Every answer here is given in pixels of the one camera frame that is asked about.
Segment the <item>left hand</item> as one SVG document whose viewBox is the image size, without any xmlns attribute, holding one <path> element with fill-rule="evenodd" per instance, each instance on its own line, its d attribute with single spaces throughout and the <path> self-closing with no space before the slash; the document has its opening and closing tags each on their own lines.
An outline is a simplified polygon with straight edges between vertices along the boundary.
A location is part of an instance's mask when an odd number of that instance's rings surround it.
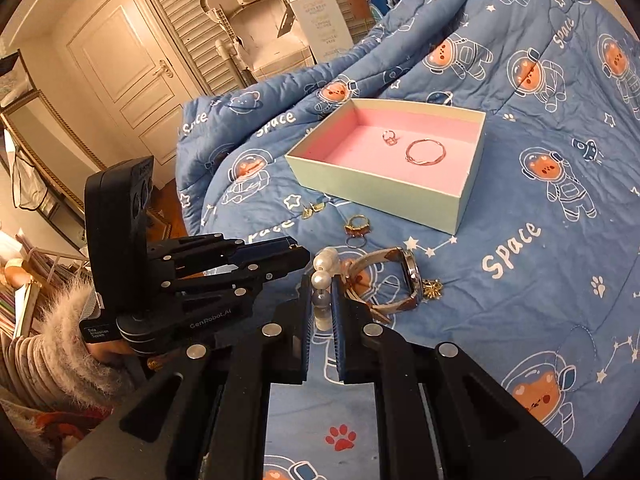
<svg viewBox="0 0 640 480">
<path fill-rule="evenodd" d="M 130 356 L 139 357 L 128 342 L 121 339 L 96 342 L 95 344 L 88 344 L 88 342 L 86 342 L 85 346 L 90 356 L 93 356 L 97 361 L 105 365 L 119 366 L 124 359 Z"/>
</svg>

